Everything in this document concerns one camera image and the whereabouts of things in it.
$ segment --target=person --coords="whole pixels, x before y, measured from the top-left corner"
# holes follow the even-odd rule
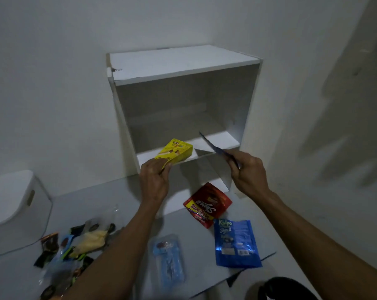
[[[262,161],[229,150],[237,188],[265,213],[288,250],[323,299],[377,300],[377,270],[291,210],[269,189]],[[141,167],[142,202],[135,216],[63,296],[64,300],[127,299],[147,247],[151,225],[169,189],[171,164],[151,159]]]

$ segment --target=forearm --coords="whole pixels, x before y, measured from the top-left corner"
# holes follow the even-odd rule
[[[254,200],[323,299],[377,299],[377,270],[271,193]]]
[[[141,205],[112,245],[64,295],[65,300],[125,299],[129,296],[146,250],[158,208]]]

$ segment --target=person's right arm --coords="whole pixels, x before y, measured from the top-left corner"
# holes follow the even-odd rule
[[[269,189],[262,161],[228,150],[240,163],[228,161],[237,188],[265,213],[319,295],[327,299],[377,299],[377,270],[339,245],[286,206]]]

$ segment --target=person's left hand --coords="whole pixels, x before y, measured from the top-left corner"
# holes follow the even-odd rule
[[[155,204],[159,208],[169,191],[169,171],[171,163],[165,166],[166,159],[151,159],[141,165],[140,186],[142,204]]]

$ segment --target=person's left arm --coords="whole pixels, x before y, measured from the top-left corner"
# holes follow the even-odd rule
[[[171,164],[151,159],[141,166],[141,205],[128,225],[76,280],[63,300],[120,300],[129,297],[147,247],[155,215],[169,190]]]

